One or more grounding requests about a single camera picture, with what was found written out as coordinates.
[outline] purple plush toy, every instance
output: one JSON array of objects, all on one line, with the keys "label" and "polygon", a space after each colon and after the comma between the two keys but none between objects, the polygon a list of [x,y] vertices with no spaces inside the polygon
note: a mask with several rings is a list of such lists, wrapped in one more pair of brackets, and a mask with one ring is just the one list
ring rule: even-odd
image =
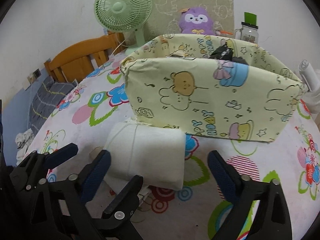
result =
[{"label": "purple plush toy", "polygon": [[215,35],[213,21],[202,7],[193,7],[183,12],[179,27],[182,33]]}]

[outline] striped pink circle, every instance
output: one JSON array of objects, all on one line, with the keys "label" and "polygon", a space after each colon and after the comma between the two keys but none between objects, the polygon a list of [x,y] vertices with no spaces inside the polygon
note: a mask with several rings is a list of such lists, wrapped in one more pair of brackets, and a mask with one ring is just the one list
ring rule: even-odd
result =
[{"label": "striped pink circle", "polygon": [[298,149],[297,157],[298,157],[298,160],[299,160],[299,163],[300,163],[301,167],[305,168],[306,167],[306,157],[307,157],[307,153],[306,153],[305,148],[300,147]]},{"label": "striped pink circle", "polygon": [[249,158],[243,156],[234,156],[228,159],[226,163],[231,164],[240,175],[246,174],[250,176],[251,179],[260,181],[258,167]]}]

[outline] table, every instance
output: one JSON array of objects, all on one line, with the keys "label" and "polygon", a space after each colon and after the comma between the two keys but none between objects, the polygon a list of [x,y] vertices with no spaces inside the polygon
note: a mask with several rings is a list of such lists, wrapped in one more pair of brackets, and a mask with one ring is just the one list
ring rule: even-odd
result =
[{"label": "table", "polygon": [[[49,171],[49,182],[79,173],[91,162],[89,153],[105,145],[112,126],[133,116],[119,68],[124,58],[124,53],[112,56],[92,72],[66,96],[36,135],[27,154],[33,150],[52,153],[71,142],[79,147],[77,156]],[[175,192],[152,187],[152,194],[135,212],[132,222],[144,240],[211,239],[232,208],[206,163],[208,153],[217,150],[240,174],[254,180],[281,181],[293,239],[300,240],[320,210],[317,143],[320,132],[302,100],[272,143],[187,135],[183,189]],[[92,217],[101,217],[114,197],[102,182],[94,200],[86,204]],[[258,203],[252,205],[238,239],[245,239],[257,207]]]}]

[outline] cartoon print box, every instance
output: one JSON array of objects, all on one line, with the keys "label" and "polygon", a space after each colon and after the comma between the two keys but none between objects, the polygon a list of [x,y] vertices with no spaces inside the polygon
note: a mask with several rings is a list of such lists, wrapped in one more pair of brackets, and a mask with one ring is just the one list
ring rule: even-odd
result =
[{"label": "cartoon print box", "polygon": [[[248,65],[208,59],[223,44]],[[304,93],[299,78],[264,49],[217,36],[159,36],[121,70],[140,122],[200,136],[273,141]]]}]

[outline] electric fan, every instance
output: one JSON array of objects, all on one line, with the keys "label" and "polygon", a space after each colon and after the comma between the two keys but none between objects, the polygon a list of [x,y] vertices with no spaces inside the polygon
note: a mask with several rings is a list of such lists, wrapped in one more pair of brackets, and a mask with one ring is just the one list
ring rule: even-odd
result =
[{"label": "electric fan", "polygon": [[96,0],[94,11],[98,22],[110,31],[135,30],[137,44],[127,49],[128,55],[145,44],[143,24],[151,14],[152,5],[152,0]]}]

